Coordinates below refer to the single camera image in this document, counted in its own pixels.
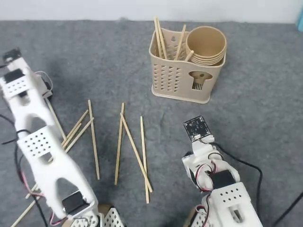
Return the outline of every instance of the white wall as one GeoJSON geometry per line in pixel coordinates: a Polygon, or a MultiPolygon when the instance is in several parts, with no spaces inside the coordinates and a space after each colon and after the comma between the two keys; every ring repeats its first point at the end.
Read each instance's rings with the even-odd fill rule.
{"type": "Polygon", "coordinates": [[[238,21],[294,23],[303,0],[2,0],[0,20],[238,21]]]}

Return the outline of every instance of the beige plastic basket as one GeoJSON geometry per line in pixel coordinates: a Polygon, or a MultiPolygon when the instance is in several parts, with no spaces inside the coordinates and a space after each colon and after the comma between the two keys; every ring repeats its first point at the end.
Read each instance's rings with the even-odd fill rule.
{"type": "Polygon", "coordinates": [[[149,53],[152,67],[152,93],[156,96],[185,100],[196,103],[207,103],[211,91],[219,76],[225,58],[215,66],[200,66],[183,61],[186,58],[185,40],[189,32],[185,32],[179,61],[173,61],[181,32],[162,28],[168,60],[159,57],[157,38],[152,35],[149,53]]]}

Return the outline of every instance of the circuit board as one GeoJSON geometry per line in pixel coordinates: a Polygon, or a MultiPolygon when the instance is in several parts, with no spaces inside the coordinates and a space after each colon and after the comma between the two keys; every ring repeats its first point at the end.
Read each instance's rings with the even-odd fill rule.
{"type": "Polygon", "coordinates": [[[184,122],[183,125],[192,142],[211,134],[202,116],[188,120],[184,122]]]}

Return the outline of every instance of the stack of paper cups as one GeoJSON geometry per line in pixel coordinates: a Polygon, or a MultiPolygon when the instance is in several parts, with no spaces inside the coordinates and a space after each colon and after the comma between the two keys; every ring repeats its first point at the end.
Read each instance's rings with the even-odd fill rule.
{"type": "Polygon", "coordinates": [[[197,27],[186,39],[186,52],[194,51],[190,61],[198,65],[216,65],[225,56],[226,47],[225,35],[214,27],[197,27]]]}

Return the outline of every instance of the robotic arm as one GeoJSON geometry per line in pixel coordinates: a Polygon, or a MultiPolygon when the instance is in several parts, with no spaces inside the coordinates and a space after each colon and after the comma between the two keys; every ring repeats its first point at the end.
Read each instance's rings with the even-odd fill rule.
{"type": "Polygon", "coordinates": [[[19,49],[4,54],[3,61],[10,72],[0,78],[0,87],[15,118],[17,143],[31,166],[47,205],[59,219],[77,220],[76,223],[81,219],[77,226],[103,226],[104,216],[98,213],[98,200],[92,188],[59,141],[59,130],[44,101],[52,95],[51,91],[41,76],[30,69],[19,49]],[[46,126],[28,133],[35,117],[42,119],[46,126]],[[53,158],[52,162],[47,162],[46,155],[53,158]],[[56,184],[60,178],[79,190],[62,199],[56,184]]]}
{"type": "Polygon", "coordinates": [[[238,171],[224,161],[202,116],[184,123],[192,152],[182,158],[188,177],[207,193],[187,226],[261,227],[238,171]]]}

